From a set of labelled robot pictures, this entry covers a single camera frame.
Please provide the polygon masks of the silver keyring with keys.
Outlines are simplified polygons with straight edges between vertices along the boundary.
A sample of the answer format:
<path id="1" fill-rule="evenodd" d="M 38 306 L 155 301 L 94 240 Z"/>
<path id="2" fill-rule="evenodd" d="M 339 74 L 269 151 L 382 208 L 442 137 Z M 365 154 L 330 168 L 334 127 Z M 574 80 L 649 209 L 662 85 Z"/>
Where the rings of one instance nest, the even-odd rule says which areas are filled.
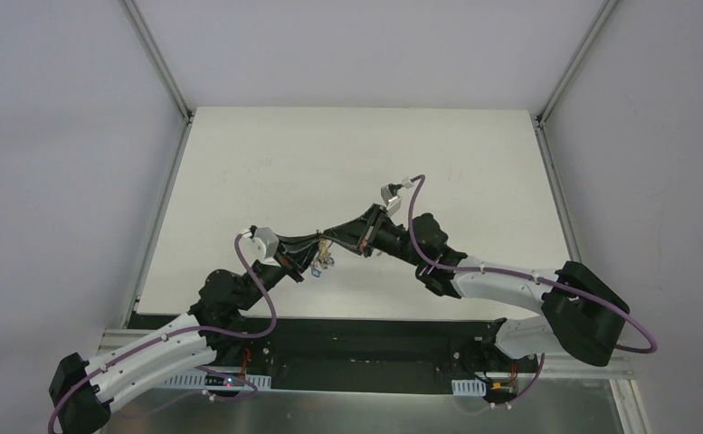
<path id="1" fill-rule="evenodd" d="M 320 278 L 324 271 L 335 266 L 335 260 L 330 251 L 333 242 L 330 240 L 320 240 L 318 250 L 314 259 L 310 263 L 310 274 L 314 278 Z"/>

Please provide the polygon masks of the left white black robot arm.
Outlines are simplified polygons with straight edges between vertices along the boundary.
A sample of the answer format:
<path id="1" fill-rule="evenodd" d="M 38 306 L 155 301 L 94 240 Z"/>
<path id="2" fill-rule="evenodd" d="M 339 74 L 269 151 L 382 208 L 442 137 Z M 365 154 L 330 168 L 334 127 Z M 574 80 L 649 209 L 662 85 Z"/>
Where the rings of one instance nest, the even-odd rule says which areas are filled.
<path id="1" fill-rule="evenodd" d="M 283 237 L 266 228 L 236 236 L 243 271 L 216 269 L 187 312 L 131 344 L 84 359 L 59 361 L 49 387 L 50 433 L 94 433 L 143 392 L 186 370 L 215 360 L 233 365 L 243 342 L 274 332 L 278 324 L 270 290 L 284 278 L 296 282 L 318 256 L 319 234 Z"/>

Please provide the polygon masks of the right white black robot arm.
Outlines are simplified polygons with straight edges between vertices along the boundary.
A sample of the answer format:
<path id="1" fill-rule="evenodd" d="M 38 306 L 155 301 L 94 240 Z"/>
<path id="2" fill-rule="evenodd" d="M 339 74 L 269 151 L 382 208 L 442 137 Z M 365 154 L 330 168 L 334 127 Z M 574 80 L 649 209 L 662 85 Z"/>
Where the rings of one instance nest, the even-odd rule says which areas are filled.
<path id="1" fill-rule="evenodd" d="M 531 313 L 502 317 L 481 338 L 482 362 L 501 371 L 531 354 L 565 352 L 592 366 L 607 365 L 629 314 L 628 305 L 584 264 L 560 269 L 505 268 L 451 248 L 430 213 L 396 225 L 380 205 L 322 231 L 321 236 L 360 256 L 379 250 L 415 267 L 415 276 L 439 297 L 485 299 Z"/>

